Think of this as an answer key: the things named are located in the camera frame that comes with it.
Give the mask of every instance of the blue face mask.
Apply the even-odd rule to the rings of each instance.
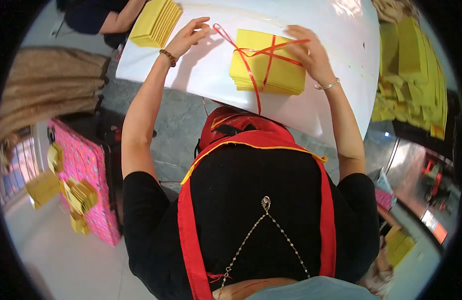
[[[267,287],[245,300],[380,300],[366,288],[343,280],[316,276],[288,285]]]

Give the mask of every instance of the silver bangle bracelet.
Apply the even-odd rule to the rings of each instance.
[[[317,89],[317,90],[325,90],[325,89],[328,89],[328,88],[331,88],[331,87],[334,87],[336,84],[338,84],[340,81],[339,81],[339,78],[336,77],[336,82],[335,83],[332,83],[330,85],[326,85],[326,86],[320,86],[320,85],[315,85],[314,87]]]

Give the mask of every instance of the person's arm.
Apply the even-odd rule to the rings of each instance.
[[[316,34],[298,25],[288,26],[286,32],[297,39],[309,39],[306,43],[288,45],[288,50],[299,58],[309,75],[322,87],[334,83],[336,76],[331,69],[326,50]],[[325,89],[324,92],[331,109],[339,160],[339,180],[352,173],[366,174],[361,133],[341,84]]]
[[[128,31],[145,2],[146,0],[129,0],[120,13],[110,11],[99,33],[122,33]]]
[[[177,59],[181,57],[192,45],[197,44],[200,39],[209,34],[210,26],[204,23],[209,19],[209,17],[202,17],[191,20],[176,34],[165,50]],[[153,176],[158,182],[151,158],[150,144],[154,123],[160,110],[164,80],[170,66],[170,59],[160,54],[126,113],[121,139],[123,178],[133,172],[143,171]]]

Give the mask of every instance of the black shirt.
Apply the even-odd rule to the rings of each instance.
[[[294,244],[309,274],[318,275],[321,173],[311,155],[230,144],[204,157],[190,180],[207,272],[225,272],[263,215],[261,199],[268,196],[270,215]],[[364,174],[351,174],[337,187],[330,179],[329,183],[336,225],[335,277],[355,283],[379,252],[374,185]],[[192,299],[178,233],[177,201],[170,203],[152,176],[135,172],[124,180],[123,207],[132,273],[158,299]],[[249,279],[307,278],[294,250],[269,218],[248,238],[230,276],[233,279],[226,285]],[[211,283],[211,291],[221,283]]]
[[[120,13],[129,0],[85,0],[68,10],[68,26],[83,34],[97,35],[110,12]]]

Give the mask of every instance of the gold necklace chain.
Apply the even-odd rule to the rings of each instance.
[[[230,263],[230,266],[229,267],[226,267],[226,273],[224,273],[224,278],[223,278],[223,283],[221,285],[221,289],[220,289],[220,294],[218,296],[218,300],[220,300],[221,298],[221,294],[223,292],[223,288],[224,288],[224,283],[226,282],[226,278],[229,277],[229,272],[231,272],[231,267],[232,267],[232,264],[234,263],[234,261],[236,260],[236,257],[239,255],[239,252],[241,251],[241,248],[244,246],[244,244],[246,243],[247,239],[249,238],[249,236],[251,235],[252,231],[256,228],[256,226],[259,224],[259,222],[261,222],[262,219],[264,219],[266,216],[270,217],[271,220],[273,220],[273,223],[276,224],[276,227],[278,227],[280,230],[281,230],[281,233],[284,235],[284,237],[286,238],[286,240],[288,241],[288,243],[291,245],[291,247],[293,248],[294,250],[294,253],[298,256],[298,259],[299,259],[299,262],[301,263],[304,271],[306,272],[306,275],[308,276],[308,278],[311,278],[311,276],[308,274],[308,269],[306,269],[306,266],[304,265],[304,262],[301,260],[301,257],[299,256],[299,253],[298,251],[296,250],[296,248],[294,248],[294,244],[291,243],[291,240],[288,238],[288,236],[286,235],[286,233],[284,233],[284,230],[281,228],[281,226],[279,224],[276,223],[276,220],[271,217],[271,215],[268,213],[268,210],[271,206],[271,199],[268,197],[268,196],[265,196],[263,199],[261,199],[261,206],[264,208],[264,210],[266,211],[266,213],[264,215],[262,215],[259,220],[254,224],[254,226],[251,228],[251,230],[248,232],[248,235],[244,238],[244,240],[242,241],[241,245],[239,246],[239,249],[238,251],[236,252],[236,255],[234,255],[231,263]]]

